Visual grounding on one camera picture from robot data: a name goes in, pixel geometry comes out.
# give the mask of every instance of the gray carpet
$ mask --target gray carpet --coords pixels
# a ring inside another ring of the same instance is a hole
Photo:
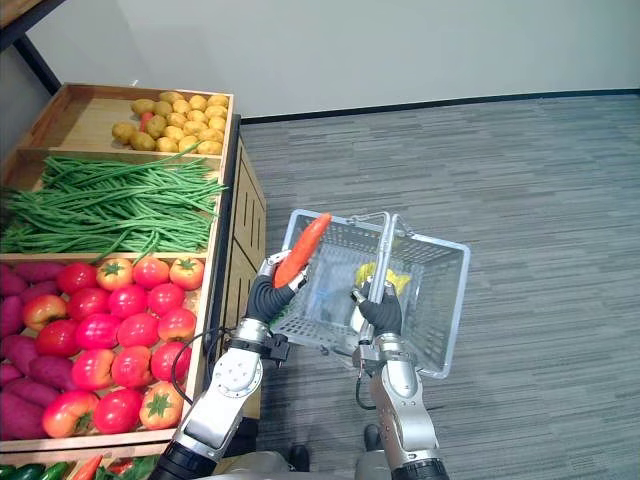
[[[640,99],[529,100],[272,124],[242,135],[268,249],[295,208],[386,209],[466,243],[453,369],[426,382],[452,479],[637,479]],[[261,449],[348,477],[375,420],[356,372],[297,348],[267,375]]]

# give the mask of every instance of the white wall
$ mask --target white wall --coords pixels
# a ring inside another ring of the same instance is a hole
[[[31,38],[63,80],[231,91],[251,117],[637,88],[639,25],[638,0],[68,0]]]
[[[0,54],[0,160],[6,158],[50,98],[15,48]]]

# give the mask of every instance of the sweet potato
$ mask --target sweet potato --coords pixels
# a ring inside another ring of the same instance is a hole
[[[71,380],[72,367],[73,362],[68,358],[45,355],[31,360],[29,376],[58,390],[76,390],[78,387]]]
[[[58,290],[58,284],[56,281],[47,280],[45,282],[31,285],[20,294],[20,299],[22,300],[22,303],[26,304],[29,300],[33,300],[40,295],[58,295],[58,293],[60,293],[60,291]]]
[[[0,276],[0,295],[3,297],[19,295],[26,288],[27,282],[22,277],[11,270],[3,269],[2,276]]]
[[[20,370],[10,363],[0,364],[0,387],[4,387],[7,383],[17,378],[22,378]]]
[[[21,440],[47,438],[42,428],[44,409],[13,393],[0,393],[0,427],[9,437]]]
[[[9,382],[2,389],[4,392],[13,393],[27,402],[35,403],[41,407],[47,407],[58,398],[60,392],[49,385],[34,382],[29,378],[18,378]]]
[[[16,265],[13,271],[29,283],[39,283],[55,280],[63,269],[64,265],[57,262],[30,262]]]
[[[20,333],[22,323],[22,300],[17,295],[7,297],[0,305],[0,338]]]
[[[0,353],[11,360],[24,375],[29,375],[29,363],[38,356],[36,342],[25,335],[9,335],[3,338]]]

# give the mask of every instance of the red pepper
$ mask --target red pepper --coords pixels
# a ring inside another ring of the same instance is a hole
[[[120,460],[117,460],[109,465],[109,468],[107,468],[107,470],[115,473],[116,475],[122,475],[131,467],[133,467],[133,458],[121,458]]]
[[[82,467],[80,467],[72,480],[93,480],[101,461],[102,455],[96,455],[95,457],[90,458]]]
[[[153,118],[153,112],[144,112],[140,115],[140,131],[146,132],[147,122]]]
[[[298,273],[302,271],[313,252],[318,247],[325,230],[331,223],[331,214],[323,213],[304,229],[302,235],[293,246],[291,253],[285,258],[273,279],[273,286],[276,288],[287,285]]]

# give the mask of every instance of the gray plastic basket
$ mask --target gray plastic basket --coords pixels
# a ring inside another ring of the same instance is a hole
[[[295,210],[283,242],[291,248],[320,214]],[[324,346],[350,355],[358,333],[349,326],[356,270],[375,262],[382,227],[333,217],[310,262],[309,284],[272,325],[294,343]],[[465,245],[396,230],[389,266],[411,280],[399,297],[402,336],[415,352],[420,373],[449,374],[467,281],[470,251]]]

